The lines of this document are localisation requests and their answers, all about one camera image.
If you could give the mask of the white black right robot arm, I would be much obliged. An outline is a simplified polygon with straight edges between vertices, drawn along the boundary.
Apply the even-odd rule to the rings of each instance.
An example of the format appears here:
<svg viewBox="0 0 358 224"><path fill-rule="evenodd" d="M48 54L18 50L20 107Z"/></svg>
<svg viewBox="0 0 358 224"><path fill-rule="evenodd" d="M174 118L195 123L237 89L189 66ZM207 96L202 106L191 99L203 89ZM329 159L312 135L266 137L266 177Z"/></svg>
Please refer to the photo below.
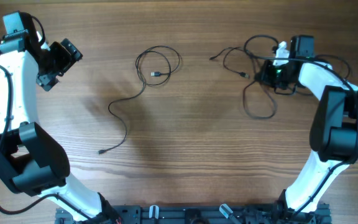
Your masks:
<svg viewBox="0 0 358 224"><path fill-rule="evenodd" d="M314 38L296 35L276 41L256 80L273 89L307 88L318 101L310 129L311 153L285 191L287 208L310 213L334 181L358 160L358 86L335 72L327 55L315 55Z"/></svg>

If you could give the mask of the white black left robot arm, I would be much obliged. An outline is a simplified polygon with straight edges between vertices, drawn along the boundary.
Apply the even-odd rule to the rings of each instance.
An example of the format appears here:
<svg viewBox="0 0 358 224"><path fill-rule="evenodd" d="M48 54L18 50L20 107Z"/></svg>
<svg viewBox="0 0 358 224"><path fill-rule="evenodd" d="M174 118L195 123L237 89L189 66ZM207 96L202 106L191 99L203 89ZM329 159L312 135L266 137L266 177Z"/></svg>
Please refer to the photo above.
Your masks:
<svg viewBox="0 0 358 224"><path fill-rule="evenodd" d="M102 196L70 171L65 150L39 124L36 86L49 91L82 53L68 40L48 45L39 20L26 12L3 17L0 39L0 179L13 193L49 199L82 223L105 216Z"/></svg>

